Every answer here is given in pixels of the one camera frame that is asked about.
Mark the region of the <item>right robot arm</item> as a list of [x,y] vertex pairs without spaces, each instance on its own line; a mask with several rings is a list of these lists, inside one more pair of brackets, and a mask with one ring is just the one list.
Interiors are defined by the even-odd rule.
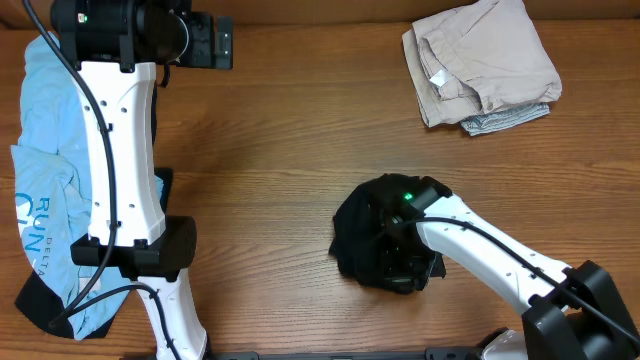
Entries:
[[430,177],[385,174],[371,184],[370,205],[403,248],[450,258],[520,316],[522,332],[498,336],[482,358],[638,358],[638,329],[611,275],[595,262],[571,267],[528,248]]

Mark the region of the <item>black t-shirt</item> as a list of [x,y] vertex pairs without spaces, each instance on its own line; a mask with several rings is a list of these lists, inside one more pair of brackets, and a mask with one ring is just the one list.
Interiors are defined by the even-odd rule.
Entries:
[[[329,248],[340,273],[360,285],[383,289],[377,203],[406,200],[423,214],[427,207],[452,191],[432,177],[384,174],[358,185],[333,217],[334,239]],[[446,275],[438,252],[438,276]]]

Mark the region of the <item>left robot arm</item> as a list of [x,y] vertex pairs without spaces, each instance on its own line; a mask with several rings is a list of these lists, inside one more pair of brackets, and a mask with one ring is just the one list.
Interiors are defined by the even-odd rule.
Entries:
[[209,359],[188,276],[196,223],[167,215],[155,183],[154,93],[159,68],[231,69],[234,22],[188,1],[58,0],[50,16],[83,108],[90,164],[90,223],[72,261],[115,268],[138,292],[157,358]]

